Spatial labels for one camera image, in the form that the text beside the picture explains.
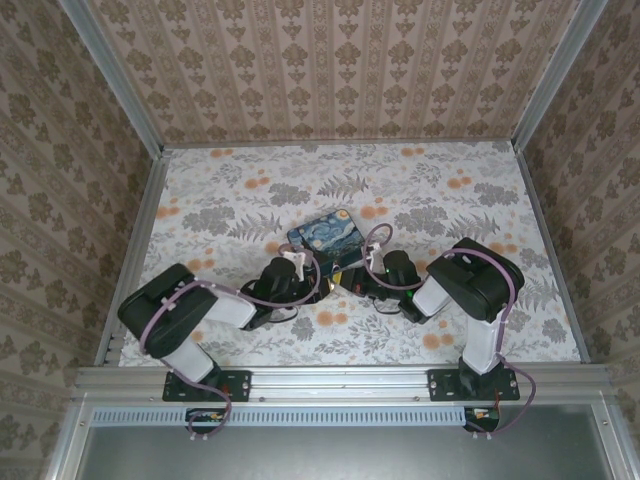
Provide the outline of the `blue starry night tin box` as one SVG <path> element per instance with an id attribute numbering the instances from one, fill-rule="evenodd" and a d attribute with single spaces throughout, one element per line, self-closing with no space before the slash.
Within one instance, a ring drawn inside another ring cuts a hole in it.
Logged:
<path id="1" fill-rule="evenodd" d="M 294 227 L 286 236 L 290 244 L 313 254 L 323 276 L 362 261 L 364 236 L 344 209 Z"/>

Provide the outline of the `floral patterned table cover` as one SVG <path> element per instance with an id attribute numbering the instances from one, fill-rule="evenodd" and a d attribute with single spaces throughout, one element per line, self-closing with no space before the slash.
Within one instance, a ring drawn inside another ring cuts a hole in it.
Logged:
<path id="1" fill-rule="evenodd" d="M 503 352 L 512 362 L 577 362 L 574 338 L 527 187 L 508 142 L 175 149 L 141 278 L 175 263 L 239 287 L 256 278 L 290 230 L 338 210 L 408 253 L 419 273 L 469 237 L 514 262 L 525 284 Z M 295 318 L 243 332 L 204 321 L 193 337 L 225 366 L 456 362 L 466 318 L 456 305 L 415 325 L 336 289 Z"/>

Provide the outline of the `black connector board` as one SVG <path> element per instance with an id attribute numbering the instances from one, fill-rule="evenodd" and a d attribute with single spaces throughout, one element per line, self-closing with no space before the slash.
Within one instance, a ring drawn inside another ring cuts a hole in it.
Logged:
<path id="1" fill-rule="evenodd" d="M 498 407 L 465 407 L 463 428 L 472 434 L 492 433 L 500 422 Z"/>
<path id="2" fill-rule="evenodd" d="M 227 409 L 194 408 L 185 413 L 185 428 L 193 437 L 208 437 L 226 422 Z"/>

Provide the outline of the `grey metal panel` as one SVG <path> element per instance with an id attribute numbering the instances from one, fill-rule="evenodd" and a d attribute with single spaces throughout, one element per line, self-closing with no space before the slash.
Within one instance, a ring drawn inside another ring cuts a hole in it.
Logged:
<path id="1" fill-rule="evenodd" d="M 175 427 L 91 431 L 78 480 L 613 480 L 593 415 L 533 407 L 509 431 L 461 427 Z"/>

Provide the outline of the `aluminium table edge rail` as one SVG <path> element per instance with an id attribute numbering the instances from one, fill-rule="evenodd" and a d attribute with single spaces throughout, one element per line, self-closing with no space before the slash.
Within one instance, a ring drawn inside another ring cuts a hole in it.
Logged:
<path id="1" fill-rule="evenodd" d="M 436 365 L 252 367 L 248 403 L 282 406 L 425 405 L 427 372 Z M 615 397 L 606 368 L 595 364 L 525 363 L 517 374 L 524 403 L 536 385 L 536 405 L 589 404 Z M 90 367 L 79 370 L 72 401 L 94 405 L 155 405 L 167 370 L 161 367 Z"/>

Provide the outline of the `thin aluminium rear rail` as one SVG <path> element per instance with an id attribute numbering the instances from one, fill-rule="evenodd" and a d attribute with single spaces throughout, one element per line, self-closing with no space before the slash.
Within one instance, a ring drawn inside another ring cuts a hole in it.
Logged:
<path id="1" fill-rule="evenodd" d="M 447 138 L 420 138 L 420 139 L 320 139 L 320 140 L 271 140 L 271 141 L 226 141 L 226 142 L 209 142 L 209 143 L 185 143 L 185 144 L 171 144 L 166 143 L 162 149 L 176 150 L 176 149 L 199 149 L 199 148 L 242 148 L 242 147 L 276 147 L 276 146 L 323 146 L 323 145 L 364 145 L 364 144 L 451 144 L 451 143 L 507 143 L 513 146 L 514 141 L 508 138 L 459 138 L 459 139 L 447 139 Z"/>

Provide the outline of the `aluminium side rail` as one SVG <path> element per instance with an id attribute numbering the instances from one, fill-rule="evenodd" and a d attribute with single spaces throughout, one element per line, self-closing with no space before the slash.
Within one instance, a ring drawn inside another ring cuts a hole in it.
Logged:
<path id="1" fill-rule="evenodd" d="M 164 189 L 168 170 L 168 150 L 163 148 L 153 159 L 149 170 L 140 207 L 131 231 L 124 263 L 120 270 L 118 282 L 107 314 L 104 330 L 94 360 L 95 366 L 103 366 L 108 362 L 111 341 L 121 336 L 121 322 L 117 310 L 126 297 L 138 285 L 150 236 L 155 222 L 159 201 Z"/>
<path id="2" fill-rule="evenodd" d="M 526 187 L 527 195 L 531 203 L 531 208 L 534 212 L 537 225 L 540 231 L 540 235 L 547 252 L 547 256 L 550 262 L 551 269 L 553 271 L 556 285 L 563 302 L 563 306 L 565 309 L 565 313 L 567 315 L 569 326 L 571 327 L 571 332 L 576 342 L 576 348 L 579 352 L 581 362 L 586 364 L 597 364 L 597 361 L 594 361 L 592 359 L 588 346 L 584 339 L 581 325 L 576 315 L 576 310 L 569 293 L 567 282 L 565 280 L 562 267 L 560 265 L 560 262 L 557 256 L 557 253 L 549 232 L 549 228 L 544 216 L 544 211 L 541 206 L 537 191 L 535 189 L 535 185 L 531 177 L 530 171 L 528 169 L 528 165 L 526 163 L 524 153 L 517 146 L 513 146 L 513 150 L 514 150 L 514 155 L 520 170 L 520 174 L 522 176 L 524 185 Z"/>

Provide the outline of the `aluminium upright post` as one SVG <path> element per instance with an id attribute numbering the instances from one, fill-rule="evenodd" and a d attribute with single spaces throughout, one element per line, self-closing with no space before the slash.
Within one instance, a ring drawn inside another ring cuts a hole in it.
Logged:
<path id="1" fill-rule="evenodd" d="M 521 153 L 531 140 L 607 2 L 608 0 L 580 1 L 511 137 L 516 153 Z"/>
<path id="2" fill-rule="evenodd" d="M 59 0 L 59 2 L 147 152 L 153 160 L 157 160 L 162 156 L 164 142 L 146 112 L 140 96 L 129 81 L 122 62 L 91 12 L 87 0 Z"/>

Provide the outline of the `aluminium lower frame bar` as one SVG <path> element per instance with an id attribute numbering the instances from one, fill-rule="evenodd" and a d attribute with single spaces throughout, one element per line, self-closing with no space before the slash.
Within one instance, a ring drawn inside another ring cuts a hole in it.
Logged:
<path id="1" fill-rule="evenodd" d="M 591 404 L 591 408 L 596 422 L 598 437 L 602 443 L 606 464 L 610 470 L 611 479 L 624 480 L 626 472 L 624 461 L 621 457 L 617 437 L 607 407 L 602 402 L 595 402 Z"/>
<path id="2" fill-rule="evenodd" d="M 45 480 L 76 480 L 87 447 L 94 407 L 73 401 L 61 424 Z"/>

